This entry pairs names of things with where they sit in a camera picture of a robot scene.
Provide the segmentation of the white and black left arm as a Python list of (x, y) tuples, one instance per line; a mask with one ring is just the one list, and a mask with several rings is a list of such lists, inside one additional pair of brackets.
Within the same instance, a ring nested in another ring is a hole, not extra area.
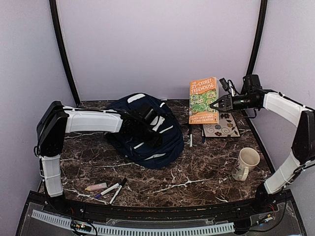
[(64, 106), (60, 101), (52, 102), (36, 127), (37, 144), (33, 149), (35, 156), (40, 159), (46, 193), (52, 198), (51, 208), (58, 214), (66, 214), (69, 211), (69, 202), (61, 197), (63, 185), (60, 168), (64, 138), (67, 134), (126, 133), (156, 148), (162, 144), (162, 134), (153, 129), (154, 120), (159, 120), (159, 117), (149, 105), (145, 105), (145, 110), (139, 112), (74, 108)]

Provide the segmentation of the white marker blue cap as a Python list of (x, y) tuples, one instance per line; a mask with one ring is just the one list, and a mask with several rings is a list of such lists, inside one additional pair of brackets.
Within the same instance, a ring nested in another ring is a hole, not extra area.
[(202, 130), (202, 143), (205, 143), (205, 134), (204, 134), (204, 130)]

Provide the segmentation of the navy blue student backpack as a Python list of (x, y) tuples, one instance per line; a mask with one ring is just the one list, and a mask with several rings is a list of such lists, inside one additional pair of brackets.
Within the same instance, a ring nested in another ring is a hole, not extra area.
[(181, 126), (171, 109), (145, 93), (134, 93), (107, 107), (122, 112), (118, 133), (106, 140), (125, 158), (149, 169), (160, 169), (176, 160), (184, 149)]

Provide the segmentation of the green Storey Treehouse book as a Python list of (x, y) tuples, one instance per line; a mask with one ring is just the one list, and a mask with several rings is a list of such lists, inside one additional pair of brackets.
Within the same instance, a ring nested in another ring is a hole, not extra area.
[(218, 124), (219, 112), (210, 104), (219, 98), (216, 77), (193, 80), (189, 85), (189, 124)]

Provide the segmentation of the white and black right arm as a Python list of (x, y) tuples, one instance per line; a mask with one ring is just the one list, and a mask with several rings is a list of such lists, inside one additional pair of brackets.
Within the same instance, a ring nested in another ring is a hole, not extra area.
[(226, 79), (220, 79), (223, 95), (210, 107), (219, 112), (235, 110), (271, 112), (265, 115), (267, 121), (258, 122), (265, 128), (270, 125), (280, 133), (271, 140), (280, 146), (287, 147), (282, 163), (278, 163), (275, 172), (263, 183), (260, 194), (251, 203), (255, 213), (262, 213), (270, 205), (266, 194), (275, 194), (292, 184), (298, 176), (315, 165), (315, 111), (279, 91), (263, 88), (259, 76), (247, 75), (243, 78), (243, 91), (238, 93), (234, 85)]

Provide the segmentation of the white marker red cap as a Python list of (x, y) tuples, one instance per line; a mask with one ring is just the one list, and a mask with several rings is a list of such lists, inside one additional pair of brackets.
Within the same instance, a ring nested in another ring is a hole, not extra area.
[(190, 133), (189, 135), (189, 148), (192, 149), (193, 148), (193, 134)]

